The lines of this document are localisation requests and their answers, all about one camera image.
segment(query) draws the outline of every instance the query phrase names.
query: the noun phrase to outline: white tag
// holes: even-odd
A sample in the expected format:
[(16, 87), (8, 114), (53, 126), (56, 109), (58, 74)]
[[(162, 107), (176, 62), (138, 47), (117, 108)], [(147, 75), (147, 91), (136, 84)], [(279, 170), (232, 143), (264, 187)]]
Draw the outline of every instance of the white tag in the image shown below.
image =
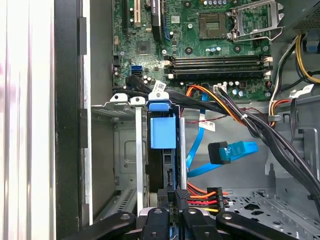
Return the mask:
[(201, 121), (199, 122), (199, 127), (207, 129), (211, 132), (216, 131), (216, 124), (212, 121)]
[(292, 98), (293, 98), (293, 99), (296, 99), (296, 98), (300, 97), (300, 96), (303, 95), (303, 94), (308, 94), (308, 93), (310, 93), (313, 87), (314, 87), (314, 84), (309, 84), (309, 85), (305, 86), (302, 90), (297, 91), (297, 92), (292, 96)]
[(156, 80), (152, 92), (159, 93), (163, 92), (166, 88), (167, 84), (162, 81)]

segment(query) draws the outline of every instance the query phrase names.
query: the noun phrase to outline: green circuit board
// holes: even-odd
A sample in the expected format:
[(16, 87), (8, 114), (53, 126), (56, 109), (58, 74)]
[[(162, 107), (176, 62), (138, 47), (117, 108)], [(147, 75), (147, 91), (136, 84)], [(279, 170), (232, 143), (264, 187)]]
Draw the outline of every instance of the green circuit board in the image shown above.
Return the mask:
[[(147, 7), (150, 0), (128, 0), (127, 5), (124, 5), (123, 0), (113, 1), (113, 54), (116, 56), (119, 66), (117, 67), (117, 75), (114, 76), (115, 86), (123, 87), (126, 85), (126, 77), (131, 74), (131, 66), (143, 66), (141, 81), (151, 88), (156, 80), (160, 80), (167, 85), (167, 88), (185, 93), (188, 85), (192, 83), (205, 83), (213, 86), (226, 82), (225, 79), (213, 78), (182, 84), (180, 81), (168, 79), (168, 75), (164, 71), (164, 55), (187, 58), (270, 55), (270, 45), (267, 39), (259, 41), (258, 44), (254, 41), (234, 43), (225, 37), (225, 34), (229, 33), (232, 27), (230, 20), (224, 17), (228, 9), (251, 3), (251, 0), (227, 0), (226, 4), (220, 6), (205, 5), (204, 3), (212, 1), (166, 0), (162, 5), (162, 10), (165, 12), (162, 43), (154, 40), (151, 10)], [(129, 9), (134, 9), (137, 1), (140, 1), (140, 26), (130, 24), (134, 15), (130, 14)], [(216, 18), (223, 19), (210, 21), (212, 14), (215, 14)], [(206, 28), (203, 29), (201, 21), (206, 18)], [(268, 25), (268, 19), (266, 6), (248, 10), (243, 16), (244, 30), (251, 32), (253, 29), (265, 28)], [(127, 29), (123, 28), (124, 21), (128, 21)], [(169, 32), (174, 33), (172, 38), (170, 38)], [(219, 49), (219, 51), (212, 52), (210, 51), (212, 48)], [(236, 81), (240, 84), (227, 85), (227, 92), (234, 100), (263, 101), (270, 98), (267, 80), (264, 77), (231, 80), (233, 83)], [(237, 93), (241, 91), (243, 95), (233, 94), (234, 89)]]

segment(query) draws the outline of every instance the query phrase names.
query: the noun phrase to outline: screw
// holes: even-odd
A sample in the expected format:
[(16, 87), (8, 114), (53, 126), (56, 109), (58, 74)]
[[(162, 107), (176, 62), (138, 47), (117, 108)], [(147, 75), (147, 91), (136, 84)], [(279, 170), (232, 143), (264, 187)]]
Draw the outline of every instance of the screw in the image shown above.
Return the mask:
[(188, 213), (190, 213), (190, 214), (195, 214), (196, 212), (197, 211), (195, 209), (192, 209), (192, 208), (188, 210)]
[(230, 214), (223, 214), (222, 217), (226, 220), (232, 219), (232, 216)]
[(120, 217), (122, 220), (127, 220), (130, 218), (129, 214), (123, 214), (121, 217)]
[(156, 210), (154, 211), (154, 213), (155, 213), (155, 214), (162, 214), (162, 211), (161, 211), (161, 209), (156, 209)]

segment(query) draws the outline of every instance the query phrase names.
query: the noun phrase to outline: cpu socket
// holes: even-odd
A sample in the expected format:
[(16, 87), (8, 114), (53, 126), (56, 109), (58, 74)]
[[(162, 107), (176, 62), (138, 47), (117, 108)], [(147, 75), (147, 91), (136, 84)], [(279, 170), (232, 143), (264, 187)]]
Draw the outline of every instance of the cpu socket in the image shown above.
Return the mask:
[(225, 39), (226, 37), (226, 16), (223, 13), (199, 14), (200, 39)]

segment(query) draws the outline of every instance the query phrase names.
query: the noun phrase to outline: pcie slot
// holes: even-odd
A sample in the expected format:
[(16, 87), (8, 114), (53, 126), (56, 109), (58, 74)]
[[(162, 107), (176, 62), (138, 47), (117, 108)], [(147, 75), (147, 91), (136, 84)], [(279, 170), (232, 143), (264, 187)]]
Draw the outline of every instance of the pcie slot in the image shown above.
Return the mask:
[(263, 56), (168, 57), (166, 74), (176, 80), (261, 78), (272, 67)]
[(141, 27), (141, 0), (134, 0), (134, 25)]
[(122, 0), (122, 31), (128, 35), (128, 0)]

